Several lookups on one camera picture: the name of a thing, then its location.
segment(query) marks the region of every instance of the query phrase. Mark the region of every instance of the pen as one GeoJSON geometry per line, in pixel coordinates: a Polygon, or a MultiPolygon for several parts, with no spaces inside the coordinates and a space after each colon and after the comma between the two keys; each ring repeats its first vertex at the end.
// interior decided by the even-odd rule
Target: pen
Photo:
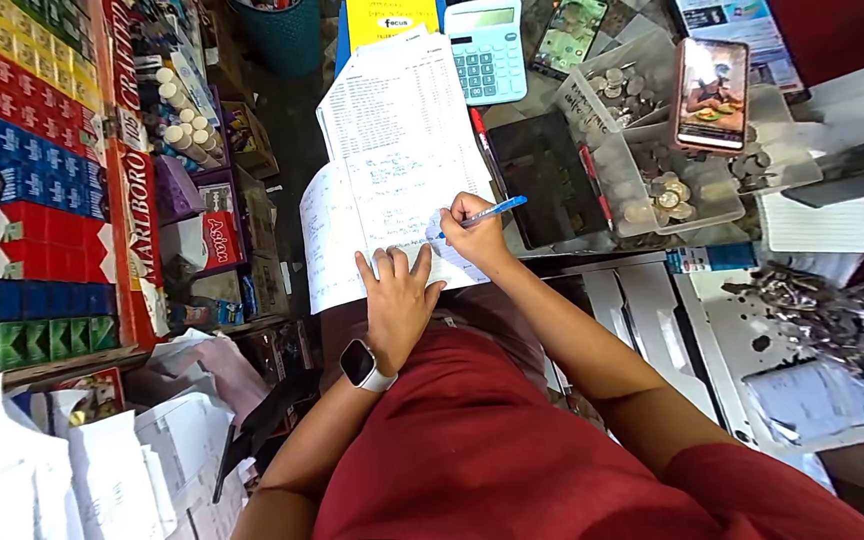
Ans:
{"type": "Polygon", "coordinates": [[[603,195],[602,190],[599,189],[599,178],[595,175],[593,156],[589,153],[589,146],[585,142],[582,142],[582,144],[579,145],[579,158],[582,159],[582,167],[585,169],[585,175],[588,176],[588,183],[592,185],[592,191],[595,193],[595,198],[599,200],[599,206],[602,207],[602,212],[606,216],[608,229],[614,231],[612,211],[609,210],[609,201],[606,200],[606,196],[603,195]]]}
{"type": "Polygon", "coordinates": [[[475,131],[475,137],[479,140],[479,150],[482,154],[482,159],[486,163],[486,169],[492,179],[499,182],[499,168],[496,162],[496,157],[492,153],[492,148],[489,147],[489,140],[486,138],[486,126],[482,122],[482,114],[475,107],[468,110],[468,115],[472,117],[472,129],[475,131]]]}
{"type": "MultiPolygon", "coordinates": [[[[486,208],[479,213],[469,217],[468,219],[463,219],[462,223],[460,223],[459,225],[461,225],[463,229],[468,229],[469,227],[475,225],[475,222],[477,221],[482,221],[483,219],[488,219],[495,215],[500,215],[506,211],[510,211],[518,205],[524,204],[526,201],[528,201],[528,199],[526,199],[524,196],[515,195],[508,201],[499,202],[495,206],[486,208]]],[[[436,236],[437,239],[444,239],[445,237],[446,234],[444,232],[439,232],[438,236],[436,236]]]]}

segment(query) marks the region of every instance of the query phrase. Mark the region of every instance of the white watch strap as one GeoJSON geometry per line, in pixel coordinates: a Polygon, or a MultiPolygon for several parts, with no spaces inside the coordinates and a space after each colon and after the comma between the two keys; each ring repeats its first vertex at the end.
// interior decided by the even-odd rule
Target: white watch strap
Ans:
{"type": "Polygon", "coordinates": [[[366,376],[366,379],[362,381],[362,384],[359,388],[365,388],[366,390],[371,390],[372,392],[385,392],[389,388],[392,387],[392,384],[399,379],[399,374],[396,373],[393,376],[386,376],[378,372],[378,367],[373,367],[371,373],[366,376]]]}

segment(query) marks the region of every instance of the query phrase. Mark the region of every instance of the red shirt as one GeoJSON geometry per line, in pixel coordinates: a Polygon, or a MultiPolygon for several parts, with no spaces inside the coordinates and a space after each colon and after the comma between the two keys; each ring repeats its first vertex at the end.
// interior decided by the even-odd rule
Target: red shirt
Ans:
{"type": "Polygon", "coordinates": [[[864,517],[749,448],[680,452],[666,483],[558,410],[473,332],[426,331],[342,456],[315,538],[864,539],[864,517]]]}

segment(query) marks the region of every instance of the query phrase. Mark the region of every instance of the blue pen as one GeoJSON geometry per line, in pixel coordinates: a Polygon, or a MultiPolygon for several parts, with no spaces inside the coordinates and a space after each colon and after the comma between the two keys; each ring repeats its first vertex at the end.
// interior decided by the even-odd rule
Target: blue pen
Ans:
{"type": "MultiPolygon", "coordinates": [[[[494,215],[500,215],[506,211],[510,211],[518,205],[525,204],[527,201],[528,199],[526,199],[523,195],[515,195],[508,201],[499,202],[495,206],[492,206],[491,208],[486,208],[479,213],[469,217],[468,219],[463,219],[462,223],[460,223],[459,225],[461,225],[463,229],[468,229],[469,227],[475,225],[476,221],[480,221],[494,215]]],[[[437,239],[444,239],[445,237],[446,234],[444,232],[439,232],[438,236],[436,236],[437,239]]]]}

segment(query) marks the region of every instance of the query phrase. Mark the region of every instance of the calculator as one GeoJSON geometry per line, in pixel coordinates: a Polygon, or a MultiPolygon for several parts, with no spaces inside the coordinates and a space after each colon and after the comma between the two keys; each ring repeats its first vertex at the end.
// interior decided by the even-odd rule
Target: calculator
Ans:
{"type": "Polygon", "coordinates": [[[470,106],[519,101],[527,91],[521,0],[469,0],[445,8],[444,30],[470,106]]]}

